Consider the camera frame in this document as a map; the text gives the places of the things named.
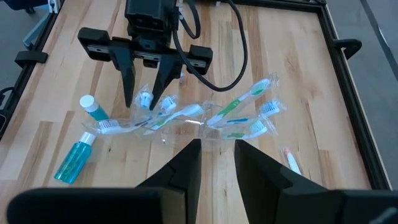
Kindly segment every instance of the black bracket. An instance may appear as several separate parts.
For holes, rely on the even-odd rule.
[[[344,54],[347,60],[351,58],[356,52],[358,52],[362,47],[362,42],[357,39],[345,39],[345,40],[333,40],[333,44],[337,49],[344,49]]]
[[[21,68],[23,68],[28,63],[45,63],[49,55],[44,52],[37,51],[21,51],[18,52],[15,58],[15,63],[17,63]]]
[[[14,87],[7,87],[2,90],[0,90],[0,106],[2,105],[4,99],[5,99],[5,92],[11,91],[11,93],[14,91]],[[0,110],[0,139],[2,138],[2,135],[4,134],[6,130],[6,124],[8,119],[11,118],[12,113],[9,110]]]

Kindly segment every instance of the clear plastic bag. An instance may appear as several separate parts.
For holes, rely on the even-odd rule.
[[[156,105],[154,109],[154,114],[156,116],[168,116],[172,114],[178,106],[178,96],[177,95],[168,95],[159,100],[159,103]]]
[[[278,98],[274,98],[260,106],[259,110],[255,113],[233,114],[228,119],[224,119],[212,125],[212,128],[220,129],[231,125],[248,125],[254,123],[259,117],[270,117],[285,111],[286,107]]]
[[[279,77],[276,73],[272,73],[268,78],[264,78],[254,84],[245,94],[223,107],[223,109],[206,122],[207,125],[214,126],[218,122],[225,121],[230,116],[239,114],[248,104],[252,103],[261,97],[268,89],[275,86],[279,86]]]
[[[148,84],[141,87],[133,98],[132,105],[134,105],[134,107],[130,114],[131,123],[141,123],[153,116],[153,112],[149,110],[153,98],[154,96],[149,90]]]
[[[102,121],[85,121],[82,125],[89,131],[97,134],[122,134],[137,130],[130,119],[108,119]]]
[[[275,126],[266,116],[260,116],[252,123],[231,125],[220,129],[222,139],[254,139],[263,134],[276,135]]]
[[[143,133],[143,135],[153,134],[156,130],[162,129],[170,124],[192,121],[190,119],[201,117],[212,105],[212,102],[206,101],[204,103],[192,103],[190,105],[184,106],[174,114],[158,120],[155,124],[152,123],[145,125],[147,130]]]

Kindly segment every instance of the toothbrush package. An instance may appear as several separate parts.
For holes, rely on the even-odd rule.
[[[261,117],[245,126],[228,126],[220,130],[222,139],[254,139],[263,134],[276,135],[271,120]]]
[[[150,103],[154,98],[148,84],[145,84],[133,97],[131,105],[130,120],[132,123],[140,123],[152,117],[153,112],[149,110]]]
[[[238,114],[248,104],[254,102],[264,95],[267,90],[275,86],[279,86],[279,78],[276,73],[272,73],[269,77],[258,81],[247,92],[226,105],[216,115],[210,118],[206,124],[214,126],[216,123],[224,121],[228,116]]]
[[[191,122],[197,122],[197,124],[202,124],[200,121],[203,114],[211,108],[213,105],[212,102],[210,101],[205,101],[204,103],[192,103],[187,106],[182,107],[181,109],[177,110],[175,113],[169,115],[169,116],[164,116],[162,119],[158,120],[156,123],[148,124],[145,126],[148,130],[143,134],[143,135],[148,135],[152,134],[154,131],[158,129],[162,129],[165,126],[173,126],[178,123],[182,123],[184,121],[191,121]]]
[[[133,125],[130,119],[107,119],[102,121],[85,121],[82,125],[92,133],[97,134],[122,134],[140,128]]]
[[[232,114],[228,119],[224,119],[214,124],[212,128],[220,129],[231,125],[250,125],[262,116],[270,117],[285,110],[286,107],[284,106],[284,104],[278,98],[274,98],[273,100],[270,100],[261,105],[257,112]]]

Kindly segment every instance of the gray floor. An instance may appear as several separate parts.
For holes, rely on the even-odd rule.
[[[22,43],[23,38],[45,14],[45,11],[36,12],[28,15],[23,10],[13,11],[0,1],[0,90],[14,86],[21,72],[14,59],[19,51],[26,50]]]
[[[367,1],[393,57],[398,58],[397,0],[327,0],[341,39],[356,38],[362,49],[349,60],[359,95],[379,146],[393,187],[398,189],[398,81],[391,63],[363,8]],[[18,51],[24,50],[22,39],[44,12],[30,16],[12,11],[0,2],[0,89],[13,86],[20,68],[14,63]]]
[[[384,37],[398,58],[398,1],[368,0]],[[339,38],[362,41],[348,61],[384,165],[398,189],[398,81],[360,0],[328,0]]]

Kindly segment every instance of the teal liquid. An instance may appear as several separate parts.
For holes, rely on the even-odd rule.
[[[54,178],[67,184],[73,184],[90,154],[90,145],[83,142],[75,143]]]
[[[99,107],[97,110],[93,112],[87,112],[90,114],[96,121],[102,121],[105,119],[109,119],[109,116],[106,114],[105,110],[102,107]]]

